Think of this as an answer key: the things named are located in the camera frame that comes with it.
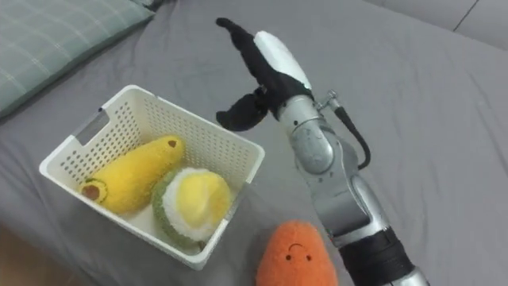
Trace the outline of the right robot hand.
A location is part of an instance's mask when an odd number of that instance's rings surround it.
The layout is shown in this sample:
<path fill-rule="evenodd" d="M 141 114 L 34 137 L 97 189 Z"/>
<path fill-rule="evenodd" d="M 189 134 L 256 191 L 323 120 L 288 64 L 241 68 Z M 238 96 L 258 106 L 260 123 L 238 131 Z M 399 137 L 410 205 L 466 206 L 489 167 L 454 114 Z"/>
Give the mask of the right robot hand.
<path fill-rule="evenodd" d="M 216 113 L 217 122 L 234 132 L 247 131 L 259 124 L 268 113 L 277 118 L 284 103 L 297 96 L 312 98 L 311 87 L 286 72 L 279 71 L 262 52 L 256 37 L 228 18 L 219 17 L 216 24 L 229 32 L 233 46 L 240 52 L 258 87 L 238 99 L 228 110 Z"/>

